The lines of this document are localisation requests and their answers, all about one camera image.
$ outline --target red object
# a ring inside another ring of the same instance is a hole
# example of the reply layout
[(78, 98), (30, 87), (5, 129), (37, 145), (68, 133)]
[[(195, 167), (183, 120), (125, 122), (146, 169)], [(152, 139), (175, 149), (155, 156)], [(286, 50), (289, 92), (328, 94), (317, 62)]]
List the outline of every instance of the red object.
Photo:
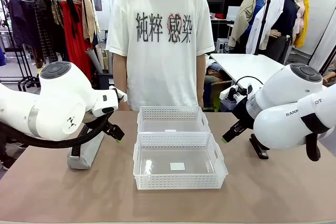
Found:
[(64, 32), (69, 60), (82, 70), (91, 81), (92, 62), (90, 57), (85, 53), (91, 46), (88, 41), (84, 40), (83, 36), (82, 5), (75, 3), (75, 8), (80, 19), (80, 22), (75, 22), (70, 14), (68, 3), (60, 2), (60, 4), (63, 11)]
[(224, 15), (222, 13), (216, 13), (215, 18), (224, 19)]

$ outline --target pink garment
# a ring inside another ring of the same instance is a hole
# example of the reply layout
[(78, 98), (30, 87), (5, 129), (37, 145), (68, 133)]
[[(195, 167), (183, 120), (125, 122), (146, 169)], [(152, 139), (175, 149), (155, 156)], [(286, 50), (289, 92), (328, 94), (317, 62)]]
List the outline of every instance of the pink garment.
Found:
[(303, 28), (304, 28), (304, 24), (305, 24), (305, 21), (304, 21), (304, 12), (305, 12), (305, 3), (303, 2), (303, 0), (300, 0), (300, 9), (298, 10), (298, 13), (297, 13), (297, 19), (295, 20), (295, 24), (294, 24), (294, 27), (293, 27), (293, 43), (296, 39), (296, 36), (300, 33), (302, 33), (303, 31)]

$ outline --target white label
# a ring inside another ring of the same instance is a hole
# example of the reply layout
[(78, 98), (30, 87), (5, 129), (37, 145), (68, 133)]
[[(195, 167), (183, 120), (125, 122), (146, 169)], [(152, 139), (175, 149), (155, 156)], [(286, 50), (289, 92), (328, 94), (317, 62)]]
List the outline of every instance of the white label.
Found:
[(185, 170), (184, 163), (170, 163), (170, 170)]

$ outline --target basket bottom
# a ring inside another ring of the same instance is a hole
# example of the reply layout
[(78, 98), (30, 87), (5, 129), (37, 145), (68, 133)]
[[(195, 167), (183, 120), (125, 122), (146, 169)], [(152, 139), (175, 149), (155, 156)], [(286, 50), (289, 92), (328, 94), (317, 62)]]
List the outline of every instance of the basket bottom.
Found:
[(175, 130), (177, 132), (199, 132), (198, 122), (194, 120), (144, 120), (143, 132), (165, 132)]
[(141, 151), (140, 175), (213, 173), (207, 149)]

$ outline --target white plastic basket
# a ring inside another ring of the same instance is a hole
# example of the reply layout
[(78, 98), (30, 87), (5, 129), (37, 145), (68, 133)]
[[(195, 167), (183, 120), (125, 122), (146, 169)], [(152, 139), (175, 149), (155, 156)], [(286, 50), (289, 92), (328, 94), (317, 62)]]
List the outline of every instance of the white plastic basket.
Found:
[(228, 174), (211, 133), (138, 133), (134, 146), (138, 190), (219, 189)]
[(200, 107), (140, 107), (138, 132), (210, 132)]

